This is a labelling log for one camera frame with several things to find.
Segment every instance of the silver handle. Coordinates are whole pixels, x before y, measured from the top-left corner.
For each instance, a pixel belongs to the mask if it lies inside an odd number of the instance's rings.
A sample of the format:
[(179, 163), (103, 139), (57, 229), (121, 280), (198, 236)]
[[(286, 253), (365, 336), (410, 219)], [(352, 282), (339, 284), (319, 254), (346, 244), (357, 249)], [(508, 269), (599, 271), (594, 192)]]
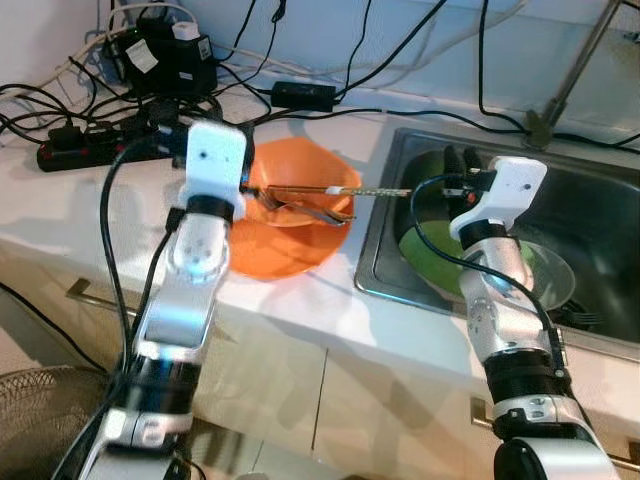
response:
[[(471, 425), (493, 430), (493, 420), (487, 416), (487, 402), (481, 398), (471, 397), (469, 408), (471, 412)], [(631, 450), (633, 444), (634, 442), (629, 444), (629, 450)], [(640, 472), (640, 463), (635, 463), (628, 458), (611, 455), (610, 453), (607, 453), (607, 455), (614, 466), (631, 472)]]
[[(94, 307), (104, 308), (105, 310), (110, 310), (112, 312), (117, 311), (117, 306), (111, 300), (106, 300), (104, 298), (96, 297), (93, 295), (89, 295), (84, 293), (91, 286), (91, 282), (86, 278), (79, 278), (76, 283), (71, 285), (69, 290), (65, 293), (65, 297), (70, 298), (71, 300), (75, 300), (76, 302), (86, 303), (87, 305), (93, 305)], [(126, 307), (127, 308), (127, 316), (131, 318), (135, 318), (138, 311), (135, 308)], [(232, 343), (238, 343), (233, 339), (230, 335), (228, 335), (224, 330), (219, 328), (217, 325), (214, 326), (213, 329), (213, 338), (218, 338), (220, 340), (226, 340)]]
[[(71, 288), (67, 290), (65, 296), (70, 298), (71, 300), (75, 300), (76, 302), (86, 303), (87, 305), (93, 305), (94, 307), (104, 308), (106, 310), (111, 310), (112, 312), (117, 311), (117, 306), (111, 300), (106, 300), (104, 298), (95, 297), (93, 295), (89, 295), (86, 290), (91, 286), (91, 282), (85, 278), (79, 278), (76, 283), (71, 285)], [(127, 315), (129, 317), (134, 318), (136, 316), (137, 310), (131, 307), (127, 307)]]

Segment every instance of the chopsticks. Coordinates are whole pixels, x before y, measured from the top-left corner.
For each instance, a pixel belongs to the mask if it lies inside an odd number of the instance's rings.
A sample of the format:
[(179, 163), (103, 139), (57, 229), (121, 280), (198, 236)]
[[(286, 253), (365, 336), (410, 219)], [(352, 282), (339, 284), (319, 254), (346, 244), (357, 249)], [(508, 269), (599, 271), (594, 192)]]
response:
[(308, 187), (303, 185), (268, 185), (266, 188), (245, 187), (247, 191), (269, 193), (315, 193), (322, 195), (351, 195), (368, 197), (408, 197), (412, 190), (407, 188), (371, 188), (371, 187)]

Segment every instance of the kitchen counter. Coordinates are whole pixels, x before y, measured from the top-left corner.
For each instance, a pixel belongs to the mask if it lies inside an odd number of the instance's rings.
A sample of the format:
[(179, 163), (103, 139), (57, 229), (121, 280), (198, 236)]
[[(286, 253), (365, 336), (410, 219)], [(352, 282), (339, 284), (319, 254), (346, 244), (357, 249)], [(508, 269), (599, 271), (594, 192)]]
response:
[[(242, 98), (250, 107), (246, 97)], [(233, 104), (225, 111), (232, 111)], [(516, 137), (486, 134), (438, 119), (347, 115), (323, 121), (288, 120), (257, 128), (256, 143), (305, 136), (345, 159), (376, 185), (393, 133), (410, 126), (433, 133), (517, 145)], [(559, 144), (564, 155), (618, 165), (640, 165), (619, 152)], [(43, 173), (36, 147), (16, 141), (0, 150), (0, 245), (31, 260), (106, 280), (98, 228), (98, 201), (106, 167)], [(175, 202), (183, 172), (168, 160), (124, 166), (112, 191), (111, 225), (123, 286), (140, 290), (165, 215)], [(254, 322), (328, 348), (394, 368), (423, 371), (490, 398), (484, 371), (469, 345), (464, 319), (367, 295), (353, 277), (373, 199), (358, 198), (351, 232), (319, 268), (272, 282), (231, 273), (220, 290), (219, 314), (227, 321)], [(640, 435), (640, 365), (568, 347), (574, 389), (583, 405)]]

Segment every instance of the power adapter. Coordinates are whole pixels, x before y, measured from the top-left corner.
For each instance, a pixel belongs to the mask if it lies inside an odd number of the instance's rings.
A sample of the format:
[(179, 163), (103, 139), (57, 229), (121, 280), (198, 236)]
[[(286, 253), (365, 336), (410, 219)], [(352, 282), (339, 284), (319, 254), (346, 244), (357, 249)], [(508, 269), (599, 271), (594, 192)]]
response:
[(313, 83), (276, 82), (271, 90), (271, 105), (314, 112), (332, 112), (336, 87)]

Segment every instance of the cabinet door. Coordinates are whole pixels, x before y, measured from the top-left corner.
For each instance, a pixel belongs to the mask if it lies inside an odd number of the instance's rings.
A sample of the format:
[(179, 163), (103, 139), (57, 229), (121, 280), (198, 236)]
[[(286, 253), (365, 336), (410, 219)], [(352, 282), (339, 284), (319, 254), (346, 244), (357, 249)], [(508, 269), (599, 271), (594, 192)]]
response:
[[(491, 398), (488, 390), (486, 397)], [(502, 443), (491, 430), (491, 402), (470, 395), (466, 399), (468, 414), (464, 426), (466, 480), (493, 480), (493, 458)]]
[(208, 422), (309, 455), (325, 350), (219, 319), (194, 399)]
[(461, 479), (466, 399), (441, 380), (331, 351), (314, 458), (367, 478)]
[[(23, 257), (0, 250), (0, 281), (38, 307), (95, 361), (110, 368), (114, 365), (121, 348), (117, 316), (114, 312), (80, 304), (67, 298), (67, 289), (77, 280), (78, 276), (74, 273), (45, 268)], [(93, 288), (92, 294), (107, 299), (113, 298), (108, 287)], [(128, 301), (137, 305), (137, 300), (131, 296), (129, 295)], [(62, 348), (73, 354), (73, 350), (64, 339), (55, 334), (53, 336), (59, 340)]]

